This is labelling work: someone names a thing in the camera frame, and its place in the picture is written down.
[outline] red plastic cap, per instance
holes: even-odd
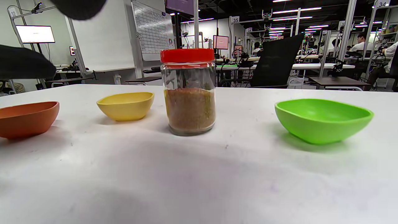
[[[172,49],[160,52],[162,63],[193,63],[213,60],[214,50],[209,48]]]

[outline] cable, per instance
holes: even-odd
[[[20,7],[16,6],[16,5],[10,5],[10,6],[7,8],[7,10],[8,10],[11,6],[14,6],[14,7],[16,7],[16,8],[18,8],[18,9],[22,10],[22,11],[32,12],[31,10],[26,10],[26,9],[20,8]]]

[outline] monitor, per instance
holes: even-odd
[[[213,36],[213,48],[219,50],[228,50],[229,37],[226,36]]]
[[[193,0],[166,0],[166,8],[193,15]]]
[[[74,52],[74,47],[73,46],[69,46],[69,51],[70,51],[70,55],[71,56],[76,56],[75,52]]]
[[[50,26],[16,26],[23,43],[55,43]]]

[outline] white tabletop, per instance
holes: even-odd
[[[334,63],[325,63],[325,69],[333,69]],[[221,70],[222,65],[218,65],[216,70]],[[242,67],[239,70],[254,70],[257,65],[253,65],[251,68]],[[320,69],[321,64],[319,63],[303,63],[303,64],[294,64],[292,66],[292,70],[307,70],[307,69]],[[355,65],[343,65],[343,69],[354,69]],[[223,67],[223,70],[237,70],[237,67]]]
[[[115,123],[110,94],[155,93],[147,117]],[[0,107],[57,100],[40,136],[0,139],[4,224],[374,224],[398,220],[398,94],[217,88],[217,121],[169,133],[161,86],[71,85],[1,97]],[[308,145],[274,104],[322,98],[362,106],[373,121],[350,139]]]

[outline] ground spice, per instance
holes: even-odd
[[[214,92],[200,88],[164,91],[169,125],[182,134],[212,128],[216,120]]]

